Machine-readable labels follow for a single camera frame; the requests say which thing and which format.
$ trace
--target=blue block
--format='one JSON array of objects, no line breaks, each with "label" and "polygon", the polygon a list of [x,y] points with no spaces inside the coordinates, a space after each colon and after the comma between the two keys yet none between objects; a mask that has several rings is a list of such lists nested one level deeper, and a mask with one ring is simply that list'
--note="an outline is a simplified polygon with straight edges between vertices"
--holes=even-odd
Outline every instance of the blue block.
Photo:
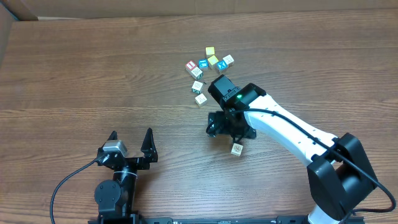
[{"label": "blue block", "polygon": [[217,69],[219,71],[226,70],[227,68],[228,68],[228,65],[225,63],[224,60],[217,62]]},{"label": "blue block", "polygon": [[204,70],[204,71],[208,70],[209,64],[207,62],[207,59],[199,60],[198,61],[198,66],[199,66],[200,70]]}]

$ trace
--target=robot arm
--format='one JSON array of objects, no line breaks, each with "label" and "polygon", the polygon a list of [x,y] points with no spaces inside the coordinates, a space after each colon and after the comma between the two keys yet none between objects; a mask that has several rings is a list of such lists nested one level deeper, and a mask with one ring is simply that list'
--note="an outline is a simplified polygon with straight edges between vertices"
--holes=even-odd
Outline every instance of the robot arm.
[{"label": "robot arm", "polygon": [[[317,204],[308,216],[309,223],[339,223],[377,187],[369,159],[360,141],[350,133],[337,138],[314,128],[252,83],[240,88],[222,75],[211,83],[208,91],[223,109],[209,114],[206,131],[213,127],[209,136],[255,138],[247,133],[255,133],[257,129],[283,145],[307,167],[311,196]],[[332,163],[342,160],[344,163],[335,170]]]},{"label": "robot arm", "polygon": [[[279,106],[270,95],[259,96],[249,104],[249,107],[250,109],[276,111],[297,123],[307,132],[312,133],[313,136],[317,137],[327,146],[332,147],[335,144],[332,141],[332,139],[337,138],[335,135],[321,131],[302,121]],[[244,117],[250,127],[268,134],[272,139],[289,150],[305,166],[308,166],[312,162],[314,155],[320,156],[326,152],[324,147],[313,142],[303,132],[278,116],[261,112],[244,112]]]}]

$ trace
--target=wire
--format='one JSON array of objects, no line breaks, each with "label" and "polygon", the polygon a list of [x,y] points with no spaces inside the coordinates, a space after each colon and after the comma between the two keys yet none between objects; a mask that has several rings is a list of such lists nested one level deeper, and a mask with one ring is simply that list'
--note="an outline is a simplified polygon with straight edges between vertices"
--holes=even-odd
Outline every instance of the wire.
[{"label": "wire", "polygon": [[285,121],[287,121],[288,123],[290,123],[291,125],[293,125],[294,127],[296,127],[298,130],[300,130],[301,132],[303,132],[306,136],[308,136],[312,141],[314,141],[315,143],[318,143],[319,145],[321,145],[322,147],[324,147],[325,149],[327,149],[329,152],[331,152],[332,154],[334,154],[336,157],[338,157],[339,159],[341,159],[342,161],[344,161],[345,163],[347,163],[348,165],[350,165],[353,169],[355,169],[356,171],[360,172],[362,175],[364,175],[366,178],[368,178],[374,185],[376,185],[377,187],[379,187],[390,199],[391,201],[391,206],[389,208],[382,208],[382,209],[378,209],[378,208],[357,208],[352,210],[351,212],[349,212],[344,219],[342,219],[342,221],[345,221],[347,218],[349,218],[349,216],[351,216],[351,214],[355,214],[356,212],[375,212],[375,213],[386,213],[386,212],[391,212],[393,211],[396,206],[397,206],[397,202],[394,198],[394,196],[391,194],[390,191],[388,191],[388,189],[383,186],[379,181],[375,180],[373,177],[371,177],[369,174],[367,174],[365,171],[363,171],[361,168],[359,168],[357,165],[353,164],[349,159],[345,158],[343,155],[341,155],[340,153],[334,151],[331,147],[327,146],[326,144],[324,144],[323,142],[321,142],[318,138],[312,136],[308,131],[304,130],[302,127],[300,127],[298,124],[296,124],[294,121],[292,121],[291,119],[289,119],[288,117],[279,114],[276,111],[270,111],[270,110],[263,110],[263,109],[245,109],[245,110],[237,110],[237,111],[231,111],[231,114],[236,114],[236,113],[243,113],[243,112],[263,112],[263,113],[269,113],[272,114],[274,116],[278,116],[282,119],[284,119]]},{"label": "wire", "polygon": [[79,173],[80,171],[86,169],[87,167],[93,165],[93,163],[95,163],[97,161],[97,158],[94,159],[93,161],[89,162],[87,165],[83,166],[82,168],[74,171],[73,173],[69,174],[66,178],[64,178],[59,184],[58,186],[55,188],[54,193],[52,194],[51,197],[51,202],[50,202],[50,219],[51,219],[51,223],[55,224],[55,220],[54,220],[54,214],[53,214],[53,206],[54,206],[54,199],[55,199],[55,194],[57,194],[58,189],[62,186],[63,183],[65,183],[69,178],[73,177],[75,174]]}]

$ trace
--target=white block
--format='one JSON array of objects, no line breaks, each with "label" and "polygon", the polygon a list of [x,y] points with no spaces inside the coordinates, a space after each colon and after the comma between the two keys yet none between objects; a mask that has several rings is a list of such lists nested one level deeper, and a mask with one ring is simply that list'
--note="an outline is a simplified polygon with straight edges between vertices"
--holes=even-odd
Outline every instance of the white block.
[{"label": "white block", "polygon": [[205,105],[207,103],[207,99],[203,93],[200,93],[199,96],[195,97],[195,101],[199,107],[202,107],[203,105]]},{"label": "white block", "polygon": [[235,156],[241,156],[242,150],[242,145],[234,143],[234,145],[232,146],[231,154]]},{"label": "white block", "polygon": [[194,81],[192,85],[192,92],[200,94],[203,89],[203,83]]},{"label": "white block", "polygon": [[203,76],[203,71],[198,67],[195,67],[190,73],[195,80],[199,80]]},{"label": "white block", "polygon": [[223,60],[224,60],[225,63],[228,65],[228,68],[231,67],[231,66],[233,66],[234,63],[235,63],[235,61],[234,61],[234,59],[232,58],[231,55],[225,56],[225,57],[223,58]]}]

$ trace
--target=small cube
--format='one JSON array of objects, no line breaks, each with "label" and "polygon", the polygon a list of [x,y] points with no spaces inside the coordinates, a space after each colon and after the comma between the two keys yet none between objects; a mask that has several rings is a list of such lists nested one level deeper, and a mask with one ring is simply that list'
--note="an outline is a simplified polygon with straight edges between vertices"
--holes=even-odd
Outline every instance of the small cube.
[{"label": "small cube", "polygon": [[223,60],[224,60],[225,63],[228,65],[228,68],[229,68],[229,67],[232,67],[232,66],[234,65],[234,62],[235,62],[231,55],[225,56],[225,57],[223,58]]},{"label": "small cube", "polygon": [[209,64],[207,63],[207,59],[201,59],[198,61],[198,65],[200,70],[202,71],[208,71],[209,70]]},{"label": "small cube", "polygon": [[191,73],[191,71],[196,68],[197,65],[195,64],[195,62],[193,62],[193,60],[189,61],[186,65],[185,65],[185,69],[187,72]]},{"label": "small cube", "polygon": [[226,72],[226,69],[228,68],[228,65],[225,63],[224,60],[222,60],[220,62],[217,62],[217,67],[216,68],[217,68],[217,72],[220,75],[224,75],[225,72]]},{"label": "small cube", "polygon": [[213,69],[213,70],[216,69],[216,66],[217,66],[216,64],[218,62],[218,59],[215,55],[211,56],[209,59],[207,59],[207,61],[209,61],[209,67],[211,69]]},{"label": "small cube", "polygon": [[195,67],[190,73],[195,80],[199,80],[203,76],[203,71],[198,67]]},{"label": "small cube", "polygon": [[200,94],[203,89],[203,83],[194,81],[192,85],[192,92]]},{"label": "small cube", "polygon": [[242,145],[234,143],[234,145],[232,146],[231,154],[235,156],[241,156],[242,150]]},{"label": "small cube", "polygon": [[203,93],[200,93],[199,96],[195,97],[195,101],[199,107],[202,107],[203,105],[205,105],[207,103],[207,99]]},{"label": "small cube", "polygon": [[207,47],[206,48],[206,58],[210,58],[215,54],[214,47]]}]

